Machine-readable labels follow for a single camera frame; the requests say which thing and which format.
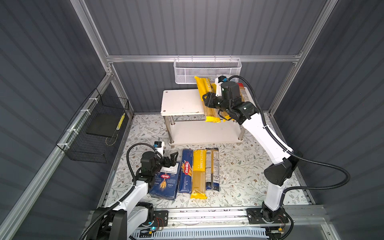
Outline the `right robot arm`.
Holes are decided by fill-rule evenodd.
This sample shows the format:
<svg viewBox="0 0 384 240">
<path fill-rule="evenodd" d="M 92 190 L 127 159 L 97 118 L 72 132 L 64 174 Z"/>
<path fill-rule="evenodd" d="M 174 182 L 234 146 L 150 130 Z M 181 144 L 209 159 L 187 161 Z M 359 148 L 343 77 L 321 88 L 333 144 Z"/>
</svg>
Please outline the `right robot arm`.
<svg viewBox="0 0 384 240">
<path fill-rule="evenodd" d="M 225 112 L 230 120 L 252 134 L 264 148 L 272 164 L 264 170 L 268 180 L 268 189 L 262 203 L 261 215 L 266 223 L 275 222 L 283 216 L 284 190 L 296 167 L 297 161 L 289 154 L 292 148 L 280 142 L 280 138 L 271 131 L 265 121 L 264 113 L 254 103 L 242 99 L 240 86 L 235 82 L 223 82 L 217 86 L 221 94 L 208 92 L 202 95 L 204 105 L 219 112 Z"/>
</svg>

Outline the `red spaghetti bag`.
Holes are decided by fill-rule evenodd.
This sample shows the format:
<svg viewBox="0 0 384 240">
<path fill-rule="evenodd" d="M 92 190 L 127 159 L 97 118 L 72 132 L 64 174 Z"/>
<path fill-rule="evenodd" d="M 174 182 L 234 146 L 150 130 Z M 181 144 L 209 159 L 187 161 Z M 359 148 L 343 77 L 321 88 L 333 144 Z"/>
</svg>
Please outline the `red spaghetti bag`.
<svg viewBox="0 0 384 240">
<path fill-rule="evenodd" d="M 238 83 L 238 85 L 239 85 L 239 88 L 240 88 L 240 93 L 241 93 L 241 96 L 242 96 L 242 101 L 243 102 L 249 102 L 250 99 L 249 99 L 249 96 L 247 94 L 246 88 L 244 87 L 244 85 L 242 83 Z"/>
</svg>

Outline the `wide blue Barilla pasta box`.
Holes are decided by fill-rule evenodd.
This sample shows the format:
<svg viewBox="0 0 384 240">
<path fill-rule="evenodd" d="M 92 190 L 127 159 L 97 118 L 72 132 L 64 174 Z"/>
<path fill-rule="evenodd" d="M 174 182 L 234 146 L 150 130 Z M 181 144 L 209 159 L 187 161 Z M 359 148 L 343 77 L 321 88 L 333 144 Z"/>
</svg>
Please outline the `wide blue Barilla pasta box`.
<svg viewBox="0 0 384 240">
<path fill-rule="evenodd" d="M 181 163 L 173 167 L 162 167 L 155 175 L 155 183 L 149 194 L 154 198 L 175 200 L 179 187 Z"/>
</svg>

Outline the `dark blue clear spaghetti bag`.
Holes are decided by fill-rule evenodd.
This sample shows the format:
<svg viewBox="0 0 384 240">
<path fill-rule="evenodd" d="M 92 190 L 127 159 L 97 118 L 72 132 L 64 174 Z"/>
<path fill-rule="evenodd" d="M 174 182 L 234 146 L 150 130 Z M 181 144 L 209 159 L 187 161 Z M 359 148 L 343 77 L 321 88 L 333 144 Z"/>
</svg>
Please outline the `dark blue clear spaghetti bag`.
<svg viewBox="0 0 384 240">
<path fill-rule="evenodd" d="M 220 191 L 219 149 L 206 149 L 206 190 Z"/>
</svg>

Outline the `yellow Pastatime bag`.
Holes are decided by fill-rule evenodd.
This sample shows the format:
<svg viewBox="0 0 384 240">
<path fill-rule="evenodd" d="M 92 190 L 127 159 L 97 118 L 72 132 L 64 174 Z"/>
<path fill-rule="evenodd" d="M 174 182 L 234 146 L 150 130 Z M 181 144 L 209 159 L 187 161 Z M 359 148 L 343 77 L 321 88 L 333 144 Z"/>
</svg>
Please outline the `yellow Pastatime bag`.
<svg viewBox="0 0 384 240">
<path fill-rule="evenodd" d="M 213 109 L 213 108 L 208 108 L 207 106 L 205 106 L 204 99 L 203 99 L 203 95 L 213 92 L 210 79 L 199 78 L 199 77 L 195 76 L 195 80 L 197 83 L 200 99 L 201 99 L 202 104 L 203 104 L 204 115 L 206 118 L 205 122 L 207 122 L 207 123 L 220 123 L 221 120 L 219 118 L 217 110 Z"/>
<path fill-rule="evenodd" d="M 221 104 L 223 102 L 223 97 L 222 97 L 222 88 L 220 84 L 211 84 L 212 89 L 215 93 L 216 96 L 216 105 L 218 108 L 218 116 L 221 119 L 222 122 L 226 121 L 233 121 L 233 119 L 229 116 L 229 114 L 226 112 L 226 110 L 221 109 Z"/>
<path fill-rule="evenodd" d="M 191 199 L 205 200 L 207 150 L 194 151 Z"/>
</svg>

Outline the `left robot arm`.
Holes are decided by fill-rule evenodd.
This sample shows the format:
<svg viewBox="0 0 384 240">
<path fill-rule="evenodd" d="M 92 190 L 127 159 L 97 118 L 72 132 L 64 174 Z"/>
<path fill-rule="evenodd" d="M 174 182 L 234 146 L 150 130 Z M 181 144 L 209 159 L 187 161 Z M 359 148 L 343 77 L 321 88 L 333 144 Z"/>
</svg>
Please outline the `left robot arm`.
<svg viewBox="0 0 384 240">
<path fill-rule="evenodd" d="M 80 236 L 81 240 L 128 240 L 143 223 L 155 217 L 153 204 L 141 199 L 155 186 L 156 174 L 166 167 L 175 167 L 179 153 L 163 156 L 162 150 L 145 152 L 141 168 L 133 174 L 133 185 L 114 204 L 96 209 L 92 221 Z"/>
</svg>

